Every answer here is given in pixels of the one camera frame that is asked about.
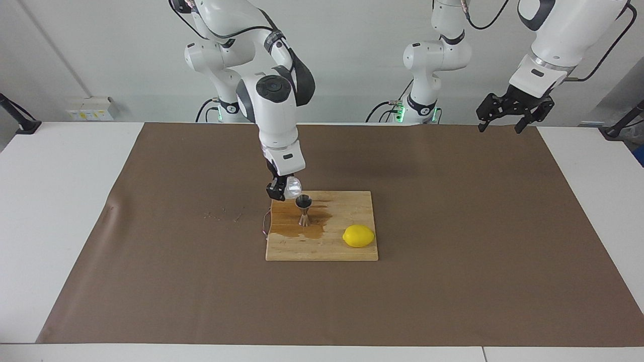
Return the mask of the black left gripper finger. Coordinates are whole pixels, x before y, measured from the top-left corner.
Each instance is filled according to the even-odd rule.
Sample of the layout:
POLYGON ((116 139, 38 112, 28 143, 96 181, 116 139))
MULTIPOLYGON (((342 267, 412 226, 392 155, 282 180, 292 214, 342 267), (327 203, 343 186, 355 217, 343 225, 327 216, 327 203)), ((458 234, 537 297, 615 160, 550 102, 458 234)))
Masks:
POLYGON ((522 131, 534 122, 541 122, 547 117, 550 110, 554 107, 555 103, 552 97, 544 97, 540 99, 534 109, 526 109, 524 111, 523 117, 520 121, 515 124, 514 129, 517 134, 522 133, 522 131))
POLYGON ((482 133, 490 123, 505 116, 505 98, 496 94, 488 94, 476 109, 476 116, 479 120, 478 130, 482 133))

